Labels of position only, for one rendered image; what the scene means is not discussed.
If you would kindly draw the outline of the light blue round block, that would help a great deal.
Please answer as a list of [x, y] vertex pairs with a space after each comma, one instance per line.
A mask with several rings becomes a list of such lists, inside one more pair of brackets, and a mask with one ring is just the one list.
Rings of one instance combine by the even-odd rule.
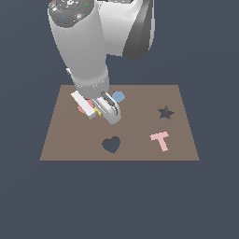
[[112, 98], [117, 102], [120, 103], [125, 99], [125, 95], [122, 91], [114, 91], [112, 93]]

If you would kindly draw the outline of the brown slotted board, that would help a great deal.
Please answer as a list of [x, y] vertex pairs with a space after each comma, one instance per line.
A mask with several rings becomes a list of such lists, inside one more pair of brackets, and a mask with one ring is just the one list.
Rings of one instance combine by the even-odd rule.
[[[62, 85], [52, 114], [42, 162], [193, 161], [199, 160], [177, 85], [112, 85], [122, 91], [121, 119], [114, 125], [89, 119], [77, 109], [73, 85]], [[167, 132], [162, 151], [151, 134]]]

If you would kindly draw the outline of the pink T-shaped block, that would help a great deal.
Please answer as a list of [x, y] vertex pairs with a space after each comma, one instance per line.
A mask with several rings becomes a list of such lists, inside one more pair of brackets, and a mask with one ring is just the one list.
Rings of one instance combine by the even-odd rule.
[[151, 134], [150, 139], [152, 141], [157, 140], [161, 146], [162, 151], [167, 151], [168, 147], [167, 147], [164, 139], [168, 136], [169, 136], [169, 134], [167, 132], [161, 132], [161, 133]]

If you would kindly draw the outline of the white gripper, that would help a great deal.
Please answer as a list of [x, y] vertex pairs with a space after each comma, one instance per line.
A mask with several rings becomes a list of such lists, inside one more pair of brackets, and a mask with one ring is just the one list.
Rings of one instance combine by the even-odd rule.
[[[86, 100], [78, 91], [71, 93], [71, 96], [78, 104], [79, 111], [85, 113], [91, 120], [96, 116], [94, 105], [90, 100]], [[97, 109], [103, 114], [104, 118], [112, 124], [121, 119], [120, 107], [118, 103], [105, 91], [101, 93], [101, 97], [93, 100]]]

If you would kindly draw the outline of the red block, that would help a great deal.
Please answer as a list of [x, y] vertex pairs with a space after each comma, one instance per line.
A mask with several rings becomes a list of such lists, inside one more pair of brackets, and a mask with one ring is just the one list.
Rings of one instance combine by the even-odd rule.
[[81, 113], [85, 113], [88, 116], [90, 116], [94, 113], [94, 105], [91, 103], [90, 100], [84, 100], [82, 103], [79, 104], [77, 109]]

